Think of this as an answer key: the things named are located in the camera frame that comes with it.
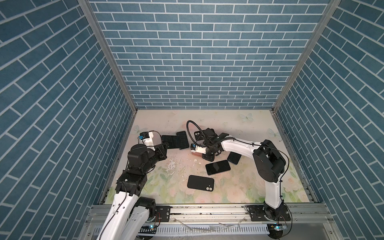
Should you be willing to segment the pink phone case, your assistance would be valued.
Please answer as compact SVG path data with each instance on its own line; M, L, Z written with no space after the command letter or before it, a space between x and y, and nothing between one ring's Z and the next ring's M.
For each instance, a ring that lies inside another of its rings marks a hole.
M200 157L202 159L205 159L205 154L202 154L202 153L192 153L194 156L196 157Z

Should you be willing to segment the light blue phone case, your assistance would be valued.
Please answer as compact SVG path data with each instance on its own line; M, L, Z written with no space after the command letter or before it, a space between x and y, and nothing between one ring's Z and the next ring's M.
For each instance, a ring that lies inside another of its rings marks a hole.
M180 150L188 149L190 145L186 131L177 132L176 135L178 137L178 148Z

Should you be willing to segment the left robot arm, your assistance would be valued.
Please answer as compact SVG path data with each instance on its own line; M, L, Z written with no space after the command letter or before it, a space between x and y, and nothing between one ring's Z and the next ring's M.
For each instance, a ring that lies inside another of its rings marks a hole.
M167 158L168 144L134 145L128 152L128 166L117 180L114 200L99 233L99 240L134 240L142 226L156 216L155 199L141 197L147 174Z

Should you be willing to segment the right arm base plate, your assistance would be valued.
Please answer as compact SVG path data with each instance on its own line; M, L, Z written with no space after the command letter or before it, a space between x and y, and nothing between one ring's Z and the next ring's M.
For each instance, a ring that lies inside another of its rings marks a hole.
M252 222L290 221L292 219L290 211L284 203L277 209L268 206L266 203L262 205L248 205L245 206L245 209L250 215Z

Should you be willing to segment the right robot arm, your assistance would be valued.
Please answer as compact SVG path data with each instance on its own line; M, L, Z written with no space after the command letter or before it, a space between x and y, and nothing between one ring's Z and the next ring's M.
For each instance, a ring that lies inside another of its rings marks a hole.
M287 162L271 141L250 142L239 140L226 133L217 135L210 128L194 132L192 140L191 152L201 154L203 159L207 161L212 162L222 152L231 152L253 159L259 176L265 181L265 217L274 221L282 215L284 200L281 192L281 182Z

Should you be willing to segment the purple-edged black phone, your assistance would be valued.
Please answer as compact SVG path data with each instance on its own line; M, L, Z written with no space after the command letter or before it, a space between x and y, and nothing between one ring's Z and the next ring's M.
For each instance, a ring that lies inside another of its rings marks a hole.
M180 137L171 136L171 135L162 135L162 142L168 144L169 149L179 149L180 148Z

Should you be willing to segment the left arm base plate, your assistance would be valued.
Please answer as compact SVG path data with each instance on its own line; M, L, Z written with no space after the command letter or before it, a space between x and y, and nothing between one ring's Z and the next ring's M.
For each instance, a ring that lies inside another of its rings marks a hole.
M171 206L166 205L156 205L155 215L149 217L150 222L169 222L171 215Z

